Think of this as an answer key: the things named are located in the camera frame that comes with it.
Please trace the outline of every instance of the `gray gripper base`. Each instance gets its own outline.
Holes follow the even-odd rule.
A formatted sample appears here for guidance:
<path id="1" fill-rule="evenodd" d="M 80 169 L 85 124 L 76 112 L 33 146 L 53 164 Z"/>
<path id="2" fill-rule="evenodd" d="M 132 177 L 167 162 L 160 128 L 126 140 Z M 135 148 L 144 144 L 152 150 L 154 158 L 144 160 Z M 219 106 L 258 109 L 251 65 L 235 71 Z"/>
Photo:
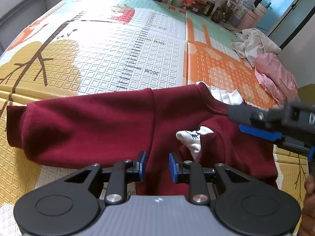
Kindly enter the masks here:
<path id="1" fill-rule="evenodd" d="M 235 236 L 209 208 L 193 205 L 184 196 L 133 195 L 107 207 L 91 227 L 76 236 Z"/>

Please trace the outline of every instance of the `sweatshirt collar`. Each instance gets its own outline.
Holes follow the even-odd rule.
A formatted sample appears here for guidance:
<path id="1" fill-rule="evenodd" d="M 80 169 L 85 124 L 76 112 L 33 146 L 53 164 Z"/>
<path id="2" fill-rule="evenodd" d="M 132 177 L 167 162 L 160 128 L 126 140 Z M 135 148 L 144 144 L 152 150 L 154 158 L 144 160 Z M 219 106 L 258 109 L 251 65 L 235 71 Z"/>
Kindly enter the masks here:
<path id="1" fill-rule="evenodd" d="M 208 109 L 212 110 L 215 113 L 221 114 L 221 115 L 227 115 L 227 109 L 230 105 L 222 103 L 218 100 L 216 100 L 210 90 L 208 89 L 208 87 L 203 83 L 200 82 L 197 85 L 197 88 L 199 89 L 199 91 L 202 94 L 204 103 L 206 104 L 206 106 L 208 107 Z"/>

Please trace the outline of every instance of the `white cloth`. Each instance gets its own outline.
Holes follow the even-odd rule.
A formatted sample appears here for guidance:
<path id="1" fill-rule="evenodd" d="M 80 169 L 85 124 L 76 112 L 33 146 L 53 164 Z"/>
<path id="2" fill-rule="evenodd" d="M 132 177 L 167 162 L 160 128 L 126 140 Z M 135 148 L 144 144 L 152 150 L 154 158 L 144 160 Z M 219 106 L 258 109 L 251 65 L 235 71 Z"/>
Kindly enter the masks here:
<path id="1" fill-rule="evenodd" d="M 225 90 L 212 90 L 205 82 L 202 83 L 208 87 L 212 96 L 222 103 L 229 105 L 240 105 L 243 103 L 243 98 L 237 90 L 234 90 L 232 93 L 227 93 Z M 200 135 L 206 135 L 210 133 L 213 133 L 211 129 L 201 126 L 200 130 L 198 131 L 178 131 L 176 133 L 176 138 L 181 141 L 182 144 L 187 146 L 194 161 L 197 162 L 200 158 L 201 152 Z"/>
<path id="2" fill-rule="evenodd" d="M 201 126 L 198 131 L 178 131 L 176 138 L 182 142 L 190 150 L 194 161 L 198 161 L 201 152 L 200 135 L 213 133 L 213 131 L 205 126 Z"/>
<path id="3" fill-rule="evenodd" d="M 232 93 L 227 93 L 225 90 L 212 90 L 210 86 L 203 81 L 198 81 L 196 84 L 198 85 L 201 82 L 208 87 L 210 93 L 216 100 L 232 106 L 238 106 L 243 103 L 243 98 L 237 90 L 234 90 Z"/>
<path id="4" fill-rule="evenodd" d="M 233 42 L 232 49 L 241 58 L 247 58 L 252 67 L 255 67 L 254 61 L 258 54 L 279 54 L 281 52 L 281 49 L 272 40 L 256 28 L 244 29 L 242 34 L 237 33 L 236 35 L 242 42 Z"/>

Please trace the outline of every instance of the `play mat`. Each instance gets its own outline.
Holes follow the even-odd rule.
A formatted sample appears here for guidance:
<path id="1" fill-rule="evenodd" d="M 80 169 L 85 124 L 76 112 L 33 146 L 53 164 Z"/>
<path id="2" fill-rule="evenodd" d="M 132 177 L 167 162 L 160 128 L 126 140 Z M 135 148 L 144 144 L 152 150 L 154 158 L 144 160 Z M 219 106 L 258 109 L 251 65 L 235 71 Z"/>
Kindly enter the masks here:
<path id="1" fill-rule="evenodd" d="M 202 80 L 271 108 L 274 100 L 230 48 L 234 41 L 207 19 L 149 0 L 63 0 L 28 26 L 0 58 L 0 235 L 20 235 L 13 217 L 18 198 L 72 171 L 30 162 L 8 145 L 7 105 Z M 302 203 L 305 158 L 274 153 L 279 188 Z M 135 194 L 133 185 L 128 189 Z"/>

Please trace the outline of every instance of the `pink cloth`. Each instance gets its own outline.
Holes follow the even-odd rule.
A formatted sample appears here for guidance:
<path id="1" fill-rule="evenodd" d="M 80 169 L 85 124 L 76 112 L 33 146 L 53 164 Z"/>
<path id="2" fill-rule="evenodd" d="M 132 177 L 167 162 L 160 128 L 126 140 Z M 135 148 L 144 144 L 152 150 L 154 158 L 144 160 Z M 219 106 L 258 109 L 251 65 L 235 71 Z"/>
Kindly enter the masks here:
<path id="1" fill-rule="evenodd" d="M 274 53 L 259 54 L 255 60 L 255 76 L 280 107 L 297 98 L 296 80 Z"/>

